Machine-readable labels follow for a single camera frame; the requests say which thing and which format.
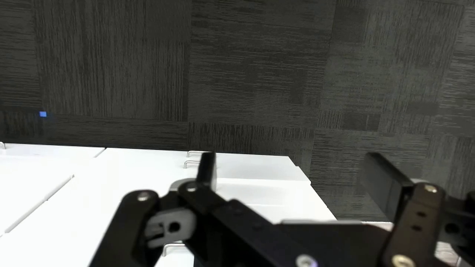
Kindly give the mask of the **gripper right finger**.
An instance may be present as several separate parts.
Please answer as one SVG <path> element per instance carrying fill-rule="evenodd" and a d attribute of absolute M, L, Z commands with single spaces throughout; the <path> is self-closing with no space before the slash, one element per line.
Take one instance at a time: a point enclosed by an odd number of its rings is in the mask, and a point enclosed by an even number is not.
<path fill-rule="evenodd" d="M 450 267 L 435 255 L 448 243 L 475 267 L 475 190 L 463 199 L 426 181 L 414 182 L 382 154 L 368 152 L 360 182 L 393 223 L 379 255 L 384 267 Z"/>

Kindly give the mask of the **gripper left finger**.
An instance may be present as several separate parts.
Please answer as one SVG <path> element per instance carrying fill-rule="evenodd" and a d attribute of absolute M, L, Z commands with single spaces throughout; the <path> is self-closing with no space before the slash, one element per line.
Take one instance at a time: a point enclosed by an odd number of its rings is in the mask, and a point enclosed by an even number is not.
<path fill-rule="evenodd" d="M 197 176 L 164 197 L 127 193 L 89 267 L 154 267 L 180 241 L 202 267 L 320 267 L 310 250 L 238 200 L 215 192 L 216 154 L 204 152 Z"/>

